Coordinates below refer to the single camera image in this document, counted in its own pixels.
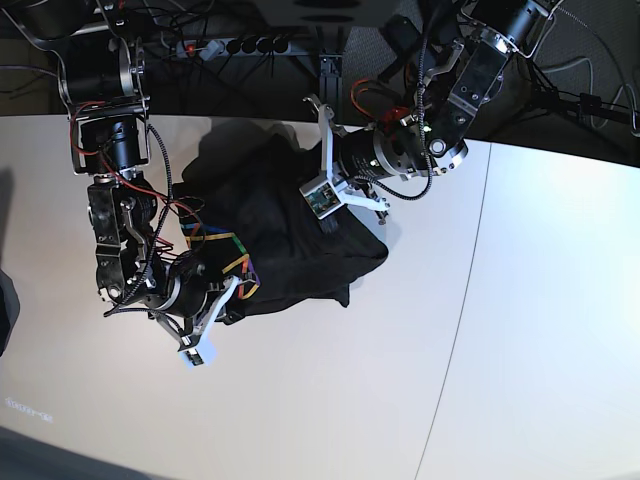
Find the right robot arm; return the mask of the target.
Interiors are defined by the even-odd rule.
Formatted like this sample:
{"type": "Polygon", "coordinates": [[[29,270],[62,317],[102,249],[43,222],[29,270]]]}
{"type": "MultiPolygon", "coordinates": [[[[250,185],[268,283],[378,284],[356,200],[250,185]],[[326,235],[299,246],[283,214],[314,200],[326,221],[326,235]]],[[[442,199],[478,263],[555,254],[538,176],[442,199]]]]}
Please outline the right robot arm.
{"type": "Polygon", "coordinates": [[[151,22],[121,1],[5,1],[1,10],[32,46],[56,57],[73,169],[92,178],[99,294],[112,314],[147,314],[189,364],[205,364],[206,338],[241,280],[230,271],[207,273],[198,253],[207,240],[202,223],[186,252],[172,260],[161,254],[171,209],[190,220],[197,214],[172,190],[156,191],[142,172],[162,142],[146,92],[143,44],[151,22]]]}

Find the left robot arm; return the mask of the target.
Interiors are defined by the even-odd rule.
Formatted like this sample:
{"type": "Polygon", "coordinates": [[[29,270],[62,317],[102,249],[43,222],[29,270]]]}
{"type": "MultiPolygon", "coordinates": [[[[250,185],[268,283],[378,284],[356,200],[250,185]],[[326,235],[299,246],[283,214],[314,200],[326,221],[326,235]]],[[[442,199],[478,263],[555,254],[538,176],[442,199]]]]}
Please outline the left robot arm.
{"type": "Polygon", "coordinates": [[[300,193],[319,221],[345,206],[358,206],[386,221],[390,204],[378,189],[419,200],[435,177],[455,170],[467,154],[465,137],[480,107],[499,90],[508,62],[535,53],[557,9],[550,1],[444,1],[425,23],[417,77],[400,105],[348,132],[332,108],[315,95],[320,131],[318,174],[300,193]],[[413,195],[385,185],[399,177],[424,178],[413,195]]]}

